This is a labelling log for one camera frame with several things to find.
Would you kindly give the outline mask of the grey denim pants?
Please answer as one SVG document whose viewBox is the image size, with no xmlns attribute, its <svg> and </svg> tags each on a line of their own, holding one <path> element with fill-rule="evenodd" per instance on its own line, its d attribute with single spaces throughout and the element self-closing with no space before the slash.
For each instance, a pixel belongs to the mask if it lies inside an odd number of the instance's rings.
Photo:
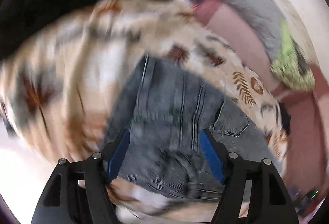
<svg viewBox="0 0 329 224">
<path fill-rule="evenodd" d="M 143 57 L 119 95 L 106 142 L 131 136 L 119 177 L 174 200 L 218 201 L 223 185 L 200 148 L 203 129 L 247 160 L 273 159 L 264 134 L 225 94 L 171 61 Z"/>
</svg>

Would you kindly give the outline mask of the green patterned folded blanket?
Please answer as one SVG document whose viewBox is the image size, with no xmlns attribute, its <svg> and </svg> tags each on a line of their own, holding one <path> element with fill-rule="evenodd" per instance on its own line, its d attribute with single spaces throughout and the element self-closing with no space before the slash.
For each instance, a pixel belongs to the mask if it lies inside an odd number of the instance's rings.
<svg viewBox="0 0 329 224">
<path fill-rule="evenodd" d="M 303 52 L 291 36 L 288 24 L 281 24 L 281 49 L 271 64 L 271 70 L 285 86 L 294 91 L 311 91 L 315 78 Z"/>
</svg>

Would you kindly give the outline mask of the cream leaf-print fleece blanket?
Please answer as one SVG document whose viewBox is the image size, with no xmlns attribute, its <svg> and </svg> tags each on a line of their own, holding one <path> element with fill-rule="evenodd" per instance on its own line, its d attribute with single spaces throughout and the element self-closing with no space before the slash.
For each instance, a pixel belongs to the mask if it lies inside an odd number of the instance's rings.
<svg viewBox="0 0 329 224">
<path fill-rule="evenodd" d="M 230 96 L 262 131 L 285 174 L 286 133 L 272 91 L 278 81 L 250 27 L 229 8 L 196 20 L 183 0 L 101 0 L 56 18 L 1 67 L 2 114 L 50 163 L 82 160 L 145 53 L 169 58 Z"/>
</svg>

